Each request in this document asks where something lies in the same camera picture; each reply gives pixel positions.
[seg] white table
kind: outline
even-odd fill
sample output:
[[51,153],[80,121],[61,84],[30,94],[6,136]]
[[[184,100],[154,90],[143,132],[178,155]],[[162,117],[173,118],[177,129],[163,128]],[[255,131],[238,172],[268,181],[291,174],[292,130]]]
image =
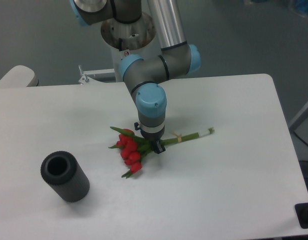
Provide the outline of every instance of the white table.
[[[166,135],[215,134],[127,169],[109,126],[132,128],[124,83],[0,89],[0,240],[239,240],[308,234],[294,205],[306,187],[270,76],[162,84]],[[44,158],[72,153],[88,195],[64,202],[41,178]]]

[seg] rubber band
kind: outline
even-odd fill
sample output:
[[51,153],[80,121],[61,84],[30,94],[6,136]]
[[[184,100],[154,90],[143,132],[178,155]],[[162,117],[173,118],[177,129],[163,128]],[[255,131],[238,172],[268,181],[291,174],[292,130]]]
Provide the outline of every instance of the rubber band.
[[177,137],[178,143],[181,143],[181,142],[182,142],[182,134],[178,135],[178,134],[175,133],[174,131],[172,132],[172,134],[173,134],[174,136]]

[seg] green leaf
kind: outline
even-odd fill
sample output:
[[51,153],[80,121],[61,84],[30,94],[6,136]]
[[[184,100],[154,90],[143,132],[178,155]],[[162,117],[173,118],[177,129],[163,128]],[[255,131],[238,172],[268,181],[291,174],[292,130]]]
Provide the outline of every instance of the green leaf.
[[213,127],[209,128],[208,130],[210,134],[213,134],[215,132],[215,129]]
[[130,171],[127,171],[125,174],[122,175],[122,178],[125,178],[126,176],[128,176],[129,174],[131,174]]
[[149,145],[149,144],[145,144],[145,145],[139,146],[139,147],[137,148],[137,151],[138,151],[139,153],[141,153],[141,152],[145,152],[145,151],[147,151],[147,150],[149,150],[149,149],[151,149],[151,148],[150,148],[150,145]]
[[135,136],[134,133],[132,133],[132,132],[130,132],[130,131],[123,130],[123,129],[118,128],[118,127],[115,127],[115,126],[111,126],[110,128],[111,128],[112,130],[115,130],[115,131],[119,132],[120,134],[125,135],[125,136],[128,136],[128,137],[133,137],[133,136]]
[[126,179],[131,178],[133,176],[132,173],[130,173],[128,176],[126,176]]
[[109,148],[109,149],[118,149],[119,147],[117,147],[117,145],[115,144],[115,145],[113,145],[113,146],[109,146],[108,148]]

